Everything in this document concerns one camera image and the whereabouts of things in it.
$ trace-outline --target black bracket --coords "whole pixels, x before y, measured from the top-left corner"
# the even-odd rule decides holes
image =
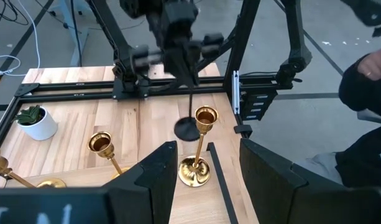
[[[236,134],[245,134],[246,136],[251,136],[252,134],[252,128],[249,124],[241,124],[234,127],[234,132]]]
[[[28,93],[31,93],[31,91],[35,90],[40,86],[39,83],[26,83],[26,84],[21,84],[16,93],[15,96],[24,96]]]

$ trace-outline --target wooden tabletop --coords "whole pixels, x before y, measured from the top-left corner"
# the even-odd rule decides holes
[[[150,69],[151,78],[167,78],[162,65]],[[199,73],[200,77],[219,76],[215,63]],[[23,83],[69,83],[114,80],[112,67],[31,69]],[[189,99],[183,96],[156,96],[145,100],[84,100],[42,103],[58,123],[57,133],[45,141],[34,141],[13,123],[1,154],[22,177],[111,165],[89,152],[87,142],[97,131],[112,134],[118,163],[135,164],[165,141],[176,140],[178,155],[194,155],[197,142],[183,142],[173,133],[174,124],[188,116]],[[203,150],[214,142],[229,194],[239,223],[258,223],[239,163],[239,134],[231,104],[225,93],[195,95],[193,111],[208,105],[217,109],[219,119],[205,136]],[[5,181],[0,178],[0,187]]]

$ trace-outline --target wooden table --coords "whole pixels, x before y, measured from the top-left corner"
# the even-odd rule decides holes
[[[164,74],[162,65],[153,67],[149,76],[171,77]],[[210,64],[199,76],[219,76],[216,64]],[[43,68],[29,70],[23,83],[111,80],[114,80],[112,67]],[[86,182],[86,177],[95,175],[96,170],[101,182],[107,182],[114,173],[109,161],[87,150],[90,136],[97,131],[108,131],[112,134],[116,159],[122,166],[136,164],[165,141],[172,140],[178,143],[180,161],[183,157],[194,155],[197,145],[197,142],[183,142],[173,133],[176,121],[188,115],[188,100],[188,96],[184,95],[150,97],[146,100],[108,99],[42,103],[58,123],[57,133],[48,140],[34,141],[14,123],[1,146],[1,155],[8,159],[14,172],[26,177],[25,179],[33,184],[46,176],[53,176],[64,179],[68,186],[73,187],[95,184]],[[241,136],[233,130],[237,123],[229,100],[225,93],[195,95],[193,110],[203,105],[209,105],[219,113],[218,122],[204,138],[203,150],[206,150],[208,142],[214,142],[238,222],[258,223],[242,179],[239,163]],[[208,153],[203,152],[202,156],[212,163]],[[226,208],[222,198],[218,197],[221,192],[219,184],[218,188],[216,187],[216,178],[216,174],[212,173],[211,180],[198,188],[187,187],[179,180],[175,190],[171,223],[197,221],[195,217],[186,213],[189,206],[194,210],[206,209],[207,213],[204,216],[196,217],[200,222],[229,223],[227,214],[221,212]],[[11,180],[7,184],[5,179],[0,177],[0,187],[18,187],[18,184]],[[207,203],[201,205],[205,208],[200,208],[195,200],[208,197],[217,199],[211,199],[212,204]]]

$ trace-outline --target concrete floor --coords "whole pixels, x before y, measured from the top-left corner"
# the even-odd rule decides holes
[[[118,1],[108,2],[120,27],[130,27],[143,21],[129,19],[117,6]],[[33,1],[23,3],[33,18],[42,10]],[[202,37],[208,32],[222,32],[227,36],[234,26],[241,4],[242,1],[238,0],[199,2],[197,5],[201,12],[193,26],[195,37]],[[302,1],[302,10],[304,29],[310,37],[305,41],[313,54],[313,60],[297,76],[303,83],[296,83],[294,89],[279,94],[335,93],[341,81],[340,72],[364,54],[381,48],[381,38],[372,39],[373,29],[364,27],[340,0]],[[58,13],[57,18],[62,20],[62,15]],[[78,16],[77,19],[81,27],[98,28],[91,14]],[[28,27],[0,22],[0,55],[10,54]],[[46,14],[39,22],[37,32],[41,67],[69,67],[74,44],[62,24]],[[122,32],[131,45],[149,44],[152,48],[155,47],[146,22]],[[261,0],[241,73],[277,71],[288,53],[287,25],[283,11],[273,0]],[[334,65],[329,63],[324,54]],[[226,53],[217,60],[221,73],[225,71],[228,56]],[[22,65],[15,71],[16,74],[25,74],[29,68],[37,66],[34,33],[17,57],[21,59]],[[102,31],[90,30],[83,52],[83,66],[98,65],[112,65],[112,50]],[[23,77],[2,79],[0,104],[10,102],[22,79]],[[248,123],[254,130],[252,140],[291,160],[321,152],[343,151],[362,134],[378,126],[357,120],[356,113],[339,99],[277,100],[262,121]]]

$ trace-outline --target person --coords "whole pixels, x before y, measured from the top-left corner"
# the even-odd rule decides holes
[[[344,72],[339,98],[354,111],[368,109],[381,116],[381,49]],[[296,164],[346,187],[381,187],[381,126],[343,152],[318,154]]]

